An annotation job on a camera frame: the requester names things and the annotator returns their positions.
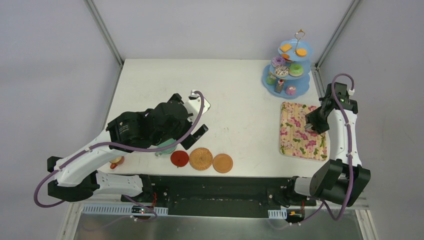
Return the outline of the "chocolate slice cake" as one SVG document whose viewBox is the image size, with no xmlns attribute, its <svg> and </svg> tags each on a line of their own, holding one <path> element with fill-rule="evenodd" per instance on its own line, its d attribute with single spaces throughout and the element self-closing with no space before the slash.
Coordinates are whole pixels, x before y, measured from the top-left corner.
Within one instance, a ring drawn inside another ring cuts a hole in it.
<svg viewBox="0 0 424 240">
<path fill-rule="evenodd" d="M 284 83 L 285 83 L 284 79 L 279 79 L 275 84 L 274 91 L 278 94 L 281 94 L 284 89 Z"/>
</svg>

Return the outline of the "white chocolate donut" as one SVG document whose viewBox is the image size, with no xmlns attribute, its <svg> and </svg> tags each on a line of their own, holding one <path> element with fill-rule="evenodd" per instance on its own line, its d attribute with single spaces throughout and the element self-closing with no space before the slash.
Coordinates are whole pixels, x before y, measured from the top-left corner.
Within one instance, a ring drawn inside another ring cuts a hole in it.
<svg viewBox="0 0 424 240">
<path fill-rule="evenodd" d="M 279 65 L 274 68 L 274 75 L 279 78 L 285 78 L 289 75 L 289 67 L 285 65 Z"/>
</svg>

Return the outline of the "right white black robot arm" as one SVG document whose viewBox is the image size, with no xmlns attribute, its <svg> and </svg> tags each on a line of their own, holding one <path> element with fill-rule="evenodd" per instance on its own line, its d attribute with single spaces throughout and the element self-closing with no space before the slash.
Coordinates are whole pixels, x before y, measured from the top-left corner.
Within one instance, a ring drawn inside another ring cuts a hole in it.
<svg viewBox="0 0 424 240">
<path fill-rule="evenodd" d="M 328 84 L 321 105 L 305 117 L 305 129 L 326 133 L 330 139 L 328 161 L 312 177 L 295 177 L 284 190 L 284 200 L 296 205 L 304 196 L 351 207 L 371 179 L 358 155 L 355 127 L 358 104 L 350 99 L 348 86 Z"/>
</svg>

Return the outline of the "pink cupcake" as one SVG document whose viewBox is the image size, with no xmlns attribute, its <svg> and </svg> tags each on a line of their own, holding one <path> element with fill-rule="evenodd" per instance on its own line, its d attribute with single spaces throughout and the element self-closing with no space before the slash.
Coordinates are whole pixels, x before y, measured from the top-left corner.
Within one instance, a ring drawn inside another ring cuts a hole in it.
<svg viewBox="0 0 424 240">
<path fill-rule="evenodd" d="M 289 85 L 289 86 L 286 87 L 285 93 L 288 96 L 294 96 L 297 93 L 297 88 L 294 85 Z"/>
</svg>

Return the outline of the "purple sprinkled donut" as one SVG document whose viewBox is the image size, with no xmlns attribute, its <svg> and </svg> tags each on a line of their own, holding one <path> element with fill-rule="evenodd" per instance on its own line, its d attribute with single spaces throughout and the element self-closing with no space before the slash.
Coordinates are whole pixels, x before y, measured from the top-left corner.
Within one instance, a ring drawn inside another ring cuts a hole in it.
<svg viewBox="0 0 424 240">
<path fill-rule="evenodd" d="M 273 66 L 274 68 L 285 66 L 285 65 L 286 65 L 286 59 L 281 55 L 275 56 L 271 59 L 271 66 Z"/>
</svg>

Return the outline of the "green frosted donut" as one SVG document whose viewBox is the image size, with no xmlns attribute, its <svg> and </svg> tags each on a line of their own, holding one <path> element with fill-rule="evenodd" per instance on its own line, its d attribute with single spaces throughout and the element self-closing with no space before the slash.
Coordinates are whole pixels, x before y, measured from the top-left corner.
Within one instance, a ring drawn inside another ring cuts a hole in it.
<svg viewBox="0 0 424 240">
<path fill-rule="evenodd" d="M 298 63 L 292 63 L 289 66 L 289 75 L 293 77 L 299 77 L 304 73 L 304 68 Z"/>
</svg>

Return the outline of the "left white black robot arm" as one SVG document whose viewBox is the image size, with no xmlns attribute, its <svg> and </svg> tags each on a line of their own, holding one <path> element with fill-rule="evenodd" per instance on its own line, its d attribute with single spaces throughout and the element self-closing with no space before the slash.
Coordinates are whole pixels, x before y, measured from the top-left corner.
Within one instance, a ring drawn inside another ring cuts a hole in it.
<svg viewBox="0 0 424 240">
<path fill-rule="evenodd" d="M 147 176 L 105 173 L 100 168 L 133 152 L 156 153 L 177 145 L 189 149 L 207 132 L 199 121 L 210 107 L 203 94 L 194 90 L 187 101 L 175 93 L 154 108 L 121 113 L 76 153 L 47 159 L 47 194 L 61 202 L 79 202 L 98 194 L 149 201 L 153 189 Z"/>
</svg>

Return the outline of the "rectangular yellow biscuit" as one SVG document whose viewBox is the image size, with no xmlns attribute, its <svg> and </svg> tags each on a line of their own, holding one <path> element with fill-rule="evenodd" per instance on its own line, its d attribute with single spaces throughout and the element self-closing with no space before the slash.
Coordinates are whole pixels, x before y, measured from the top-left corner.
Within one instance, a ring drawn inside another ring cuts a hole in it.
<svg viewBox="0 0 424 240">
<path fill-rule="evenodd" d="M 292 45 L 290 43 L 285 43 L 284 45 L 280 46 L 279 49 L 283 52 L 286 53 L 287 51 L 289 51 L 290 49 L 292 49 Z"/>
</svg>

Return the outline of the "round orange biscuit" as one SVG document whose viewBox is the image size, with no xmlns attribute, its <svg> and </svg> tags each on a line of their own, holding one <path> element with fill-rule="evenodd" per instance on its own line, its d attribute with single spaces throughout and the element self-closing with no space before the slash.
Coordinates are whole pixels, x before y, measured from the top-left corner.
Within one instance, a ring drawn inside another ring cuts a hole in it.
<svg viewBox="0 0 424 240">
<path fill-rule="evenodd" d="M 297 48 L 295 50 L 295 53 L 299 57 L 306 57 L 308 54 L 308 51 L 305 48 Z"/>
</svg>

